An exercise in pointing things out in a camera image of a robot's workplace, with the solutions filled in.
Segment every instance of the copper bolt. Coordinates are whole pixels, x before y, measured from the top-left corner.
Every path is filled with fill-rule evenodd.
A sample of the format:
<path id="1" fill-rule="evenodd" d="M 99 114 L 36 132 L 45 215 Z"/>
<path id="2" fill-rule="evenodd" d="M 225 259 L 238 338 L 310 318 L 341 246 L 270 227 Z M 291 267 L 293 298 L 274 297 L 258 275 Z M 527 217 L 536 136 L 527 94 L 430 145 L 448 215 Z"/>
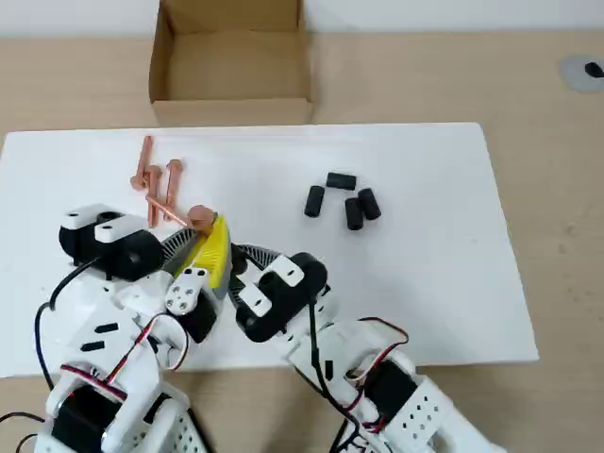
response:
<path id="1" fill-rule="evenodd" d="M 147 187 L 147 181 L 144 177 L 144 172 L 149 163 L 151 157 L 151 149 L 153 148 L 153 137 L 147 135 L 143 141 L 143 149 L 141 150 L 141 156 L 139 157 L 139 168 L 137 169 L 136 175 L 130 179 L 130 185 L 135 191 L 141 191 Z"/>
<path id="2" fill-rule="evenodd" d="M 178 223 L 180 223 L 183 227 L 185 227 L 185 228 L 193 228 L 193 225 L 191 225 L 191 223 L 185 217 L 182 217 L 182 216 L 178 215 L 178 213 L 175 210 L 170 209 L 166 205 L 164 205 L 163 203 L 161 203 L 157 199 L 156 196 L 148 195 L 148 196 L 146 196 L 146 199 L 147 199 L 147 202 L 149 202 L 150 205 L 153 205 L 154 208 L 162 211 L 164 214 L 167 214 L 173 220 L 175 220 Z"/>
<path id="3" fill-rule="evenodd" d="M 159 191 L 159 179 L 161 178 L 161 168 L 157 165 L 151 165 L 147 168 L 149 173 L 149 192 L 148 195 L 157 197 Z M 147 224 L 149 228 L 155 228 L 158 225 L 159 212 L 158 209 L 151 203 L 147 212 Z"/>
<path id="4" fill-rule="evenodd" d="M 203 205 L 197 205 L 189 210 L 187 217 L 189 217 L 193 229 L 210 235 L 211 227 L 216 219 L 216 213 Z"/>
<path id="5" fill-rule="evenodd" d="M 166 165 L 166 168 L 170 172 L 170 177 L 168 179 L 168 193 L 166 195 L 166 207 L 173 210 L 176 206 L 176 194 L 180 183 L 180 175 L 182 174 L 182 162 L 178 159 L 172 159 L 168 165 Z M 164 212 L 163 220 L 169 222 L 172 220 L 172 217 Z"/>

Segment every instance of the cardboard box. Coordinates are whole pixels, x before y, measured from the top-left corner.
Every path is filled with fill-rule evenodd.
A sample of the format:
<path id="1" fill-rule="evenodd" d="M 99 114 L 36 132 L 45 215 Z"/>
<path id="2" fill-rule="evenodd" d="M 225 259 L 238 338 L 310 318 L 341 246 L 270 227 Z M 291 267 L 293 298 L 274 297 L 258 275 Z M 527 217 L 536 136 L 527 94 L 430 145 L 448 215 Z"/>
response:
<path id="1" fill-rule="evenodd" d="M 310 119 L 303 0 L 161 0 L 149 97 L 162 126 Z"/>

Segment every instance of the wooden table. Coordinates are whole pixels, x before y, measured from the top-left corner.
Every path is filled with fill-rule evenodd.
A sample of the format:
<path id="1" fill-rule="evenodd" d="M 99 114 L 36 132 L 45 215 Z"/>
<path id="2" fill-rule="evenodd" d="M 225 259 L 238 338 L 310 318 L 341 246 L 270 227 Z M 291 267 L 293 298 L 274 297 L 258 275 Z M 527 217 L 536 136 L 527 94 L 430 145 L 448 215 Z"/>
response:
<path id="1" fill-rule="evenodd" d="M 0 41 L 0 133 L 156 126 L 150 49 L 146 40 Z M 604 94 L 568 90 L 558 62 L 604 59 L 604 32 L 320 36 L 314 51 L 317 123 L 484 127 L 542 359 L 426 371 L 510 451 L 600 449 Z M 340 422 L 287 370 L 171 380 L 190 393 L 218 452 L 324 453 Z M 39 378 L 11 378 L 0 395 L 1 413 L 42 413 L 46 390 Z M 3 424 L 3 450 L 35 428 Z"/>

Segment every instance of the white wall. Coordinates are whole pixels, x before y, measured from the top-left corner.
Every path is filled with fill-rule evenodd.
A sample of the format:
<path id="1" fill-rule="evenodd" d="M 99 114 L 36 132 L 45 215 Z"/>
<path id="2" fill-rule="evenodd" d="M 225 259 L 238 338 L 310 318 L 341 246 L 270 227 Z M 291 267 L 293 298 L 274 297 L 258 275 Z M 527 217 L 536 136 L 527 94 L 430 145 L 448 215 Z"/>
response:
<path id="1" fill-rule="evenodd" d="M 0 0 L 0 36 L 149 35 L 158 1 Z M 307 0 L 307 5 L 320 31 L 604 27 L 604 0 Z"/>

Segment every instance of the white foam board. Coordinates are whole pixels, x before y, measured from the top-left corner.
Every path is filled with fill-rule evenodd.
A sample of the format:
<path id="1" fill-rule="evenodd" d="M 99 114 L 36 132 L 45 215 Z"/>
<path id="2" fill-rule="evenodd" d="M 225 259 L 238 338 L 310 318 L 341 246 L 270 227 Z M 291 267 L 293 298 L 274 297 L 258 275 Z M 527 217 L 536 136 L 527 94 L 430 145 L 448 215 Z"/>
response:
<path id="1" fill-rule="evenodd" d="M 152 163 L 184 162 L 182 211 L 201 203 L 222 212 L 235 243 L 312 253 L 327 266 L 340 317 L 399 324 L 419 364 L 538 359 L 479 125 L 20 132 L 7 137 L 0 159 L 0 377 L 39 374 L 34 314 L 70 271 L 58 240 L 63 213 L 104 203 L 146 215 L 129 178 L 147 134 L 156 136 Z M 305 217 L 309 186 L 325 183 L 329 171 L 373 188 L 382 217 L 347 230 L 344 200 L 352 193 L 338 190 L 327 190 L 320 218 Z M 157 233 L 174 228 L 163 224 Z M 69 286 L 42 320 L 51 369 L 92 310 L 81 285 Z M 280 364 L 270 346 L 246 340 L 226 302 L 185 368 Z"/>

